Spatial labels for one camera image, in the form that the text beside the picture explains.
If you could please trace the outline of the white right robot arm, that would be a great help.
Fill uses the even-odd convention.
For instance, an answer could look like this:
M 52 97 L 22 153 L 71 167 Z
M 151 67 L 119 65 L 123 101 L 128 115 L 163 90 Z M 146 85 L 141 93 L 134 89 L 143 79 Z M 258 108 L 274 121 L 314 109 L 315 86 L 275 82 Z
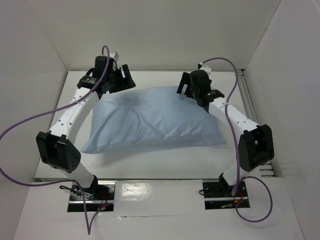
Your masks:
M 236 160 L 219 176 L 218 190 L 223 196 L 235 196 L 242 178 L 275 157 L 272 130 L 267 124 L 259 125 L 243 115 L 211 83 L 204 70 L 184 72 L 177 93 L 194 99 L 199 107 L 231 129 Z

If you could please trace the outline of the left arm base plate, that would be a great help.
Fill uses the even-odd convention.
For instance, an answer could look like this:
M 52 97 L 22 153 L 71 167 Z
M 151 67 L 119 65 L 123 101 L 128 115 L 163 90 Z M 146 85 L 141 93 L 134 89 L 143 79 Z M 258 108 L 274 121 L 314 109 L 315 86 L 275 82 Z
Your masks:
M 97 193 L 93 195 L 87 192 L 84 193 L 87 212 L 96 212 L 98 209 L 101 212 L 113 212 L 116 183 L 99 180 L 98 184 Z M 71 187 L 60 185 L 59 188 L 69 193 L 67 212 L 83 213 L 84 205 L 80 188 L 74 183 Z

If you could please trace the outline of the light blue pillowcase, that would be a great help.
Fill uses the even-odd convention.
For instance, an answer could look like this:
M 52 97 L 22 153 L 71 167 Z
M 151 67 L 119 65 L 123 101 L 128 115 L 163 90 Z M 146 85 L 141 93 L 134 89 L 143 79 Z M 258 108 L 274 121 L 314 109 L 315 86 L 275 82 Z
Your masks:
M 81 151 L 225 145 L 217 118 L 176 90 L 164 86 L 104 95 L 93 109 L 90 137 Z

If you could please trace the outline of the aluminium frame rail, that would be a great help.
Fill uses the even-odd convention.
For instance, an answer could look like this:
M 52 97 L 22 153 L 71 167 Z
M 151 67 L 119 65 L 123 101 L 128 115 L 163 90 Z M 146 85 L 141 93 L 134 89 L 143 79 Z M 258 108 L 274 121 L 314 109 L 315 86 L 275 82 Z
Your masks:
M 243 69 L 238 69 L 237 72 L 238 72 L 238 76 L 239 76 L 238 89 L 239 89 L 239 92 L 241 95 L 245 114 L 250 120 L 257 123 L 258 118 L 256 115 L 256 111 L 254 109 L 253 101 L 250 96 L 246 80 L 245 80 L 245 76 L 244 76 L 245 71 Z M 259 166 L 258 169 L 260 172 L 260 176 L 262 178 L 274 178 L 275 177 L 273 166 L 270 161 Z

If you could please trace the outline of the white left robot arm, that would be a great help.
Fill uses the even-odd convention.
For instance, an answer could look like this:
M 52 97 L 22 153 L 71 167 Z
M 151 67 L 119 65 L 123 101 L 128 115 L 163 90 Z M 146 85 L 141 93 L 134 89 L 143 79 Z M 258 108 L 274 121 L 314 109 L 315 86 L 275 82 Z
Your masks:
M 109 57 L 97 56 L 94 67 L 79 80 L 71 106 L 47 132 L 41 131 L 36 136 L 41 161 L 78 182 L 77 190 L 88 200 L 97 197 L 105 188 L 81 164 L 81 153 L 74 143 L 88 114 L 104 94 L 136 86 L 128 66 L 119 67 L 118 59 L 117 52 L 112 52 Z

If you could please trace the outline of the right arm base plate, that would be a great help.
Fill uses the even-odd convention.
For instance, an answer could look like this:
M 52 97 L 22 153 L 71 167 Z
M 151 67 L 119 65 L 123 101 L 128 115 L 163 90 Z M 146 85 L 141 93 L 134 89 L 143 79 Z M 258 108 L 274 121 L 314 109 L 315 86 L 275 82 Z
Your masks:
M 227 186 L 220 176 L 219 179 L 204 180 L 198 193 L 204 198 L 206 210 L 235 209 L 236 206 L 250 208 L 246 184 L 240 182 L 235 196 L 232 196 L 232 189 L 233 186 Z

